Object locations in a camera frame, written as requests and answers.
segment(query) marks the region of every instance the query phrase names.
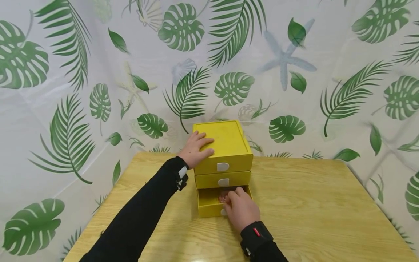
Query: tabletop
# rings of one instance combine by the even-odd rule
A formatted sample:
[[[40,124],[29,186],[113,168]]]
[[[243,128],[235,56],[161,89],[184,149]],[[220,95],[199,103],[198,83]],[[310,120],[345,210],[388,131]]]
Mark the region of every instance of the tabletop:
[[[138,153],[64,261],[78,262],[172,156]],[[140,261],[247,261],[227,218],[198,218],[193,172],[188,174],[188,185],[170,199]],[[255,157],[250,188],[262,221],[290,262],[417,261],[339,160]]]

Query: right hand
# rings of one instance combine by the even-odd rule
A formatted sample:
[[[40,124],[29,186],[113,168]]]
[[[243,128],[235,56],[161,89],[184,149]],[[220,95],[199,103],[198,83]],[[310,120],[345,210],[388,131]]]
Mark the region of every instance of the right hand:
[[[228,193],[224,209],[239,233],[248,225],[261,220],[259,207],[241,187]]]

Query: white clip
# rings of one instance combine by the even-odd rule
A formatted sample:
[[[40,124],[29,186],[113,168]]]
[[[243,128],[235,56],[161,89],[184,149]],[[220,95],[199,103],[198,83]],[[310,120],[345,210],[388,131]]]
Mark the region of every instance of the white clip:
[[[228,163],[217,163],[217,171],[221,172],[221,171],[226,171],[229,169],[229,165]]]

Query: yellow drawer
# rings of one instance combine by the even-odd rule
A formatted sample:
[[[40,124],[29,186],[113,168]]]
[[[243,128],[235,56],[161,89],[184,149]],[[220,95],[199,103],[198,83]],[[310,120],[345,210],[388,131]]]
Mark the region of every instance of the yellow drawer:
[[[242,186],[244,191],[253,199],[249,186]],[[223,188],[197,189],[198,214],[200,218],[226,216],[223,203],[218,201]]]
[[[198,189],[244,186],[249,184],[250,175],[250,171],[196,175],[195,183]]]
[[[251,170],[253,154],[238,120],[196,123],[196,130],[214,138],[213,143],[202,148],[213,148],[214,154],[195,167],[196,175]]]

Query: wrist strap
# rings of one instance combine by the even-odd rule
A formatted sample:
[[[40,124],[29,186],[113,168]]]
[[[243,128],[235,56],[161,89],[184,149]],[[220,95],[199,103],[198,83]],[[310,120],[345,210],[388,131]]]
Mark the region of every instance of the wrist strap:
[[[247,257],[253,257],[255,251],[261,245],[274,240],[262,221],[254,222],[248,225],[242,230],[242,232],[240,232],[240,235],[243,239],[240,245]]]

